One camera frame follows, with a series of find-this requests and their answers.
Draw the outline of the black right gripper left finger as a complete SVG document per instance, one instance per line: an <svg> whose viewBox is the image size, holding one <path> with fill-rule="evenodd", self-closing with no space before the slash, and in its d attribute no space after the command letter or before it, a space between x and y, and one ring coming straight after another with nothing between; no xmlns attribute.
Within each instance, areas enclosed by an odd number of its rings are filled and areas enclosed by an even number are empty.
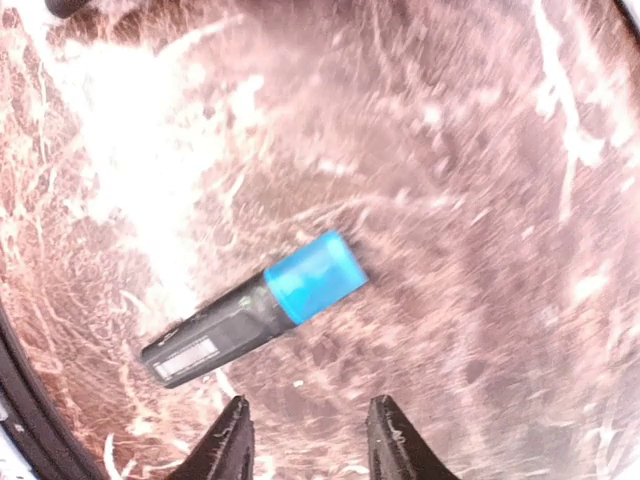
<svg viewBox="0 0 640 480"><path fill-rule="evenodd" d="M250 480L254 478L255 431L250 404L235 396L168 480Z"/></svg>

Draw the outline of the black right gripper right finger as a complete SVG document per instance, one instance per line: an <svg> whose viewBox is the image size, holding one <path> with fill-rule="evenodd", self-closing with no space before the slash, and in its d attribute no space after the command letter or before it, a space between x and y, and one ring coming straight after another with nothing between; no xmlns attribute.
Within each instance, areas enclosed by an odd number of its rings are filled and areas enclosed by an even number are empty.
<svg viewBox="0 0 640 480"><path fill-rule="evenodd" d="M366 419L370 478L457 480L390 395L374 397Z"/></svg>

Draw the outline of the blue-capped black highlighter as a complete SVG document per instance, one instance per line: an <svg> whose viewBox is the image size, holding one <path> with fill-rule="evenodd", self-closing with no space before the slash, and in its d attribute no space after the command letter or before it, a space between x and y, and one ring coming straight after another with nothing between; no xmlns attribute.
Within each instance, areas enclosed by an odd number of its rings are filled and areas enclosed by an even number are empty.
<svg viewBox="0 0 640 480"><path fill-rule="evenodd" d="M329 231L145 346L141 362L162 386L176 388L309 321L367 282L346 241Z"/></svg>

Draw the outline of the black student bag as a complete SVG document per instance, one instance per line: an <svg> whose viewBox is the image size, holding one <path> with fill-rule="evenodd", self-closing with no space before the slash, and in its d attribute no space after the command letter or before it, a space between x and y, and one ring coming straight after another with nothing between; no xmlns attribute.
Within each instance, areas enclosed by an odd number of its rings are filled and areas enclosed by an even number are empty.
<svg viewBox="0 0 640 480"><path fill-rule="evenodd" d="M45 0L49 12L59 19L67 19L84 8L89 0Z"/></svg>

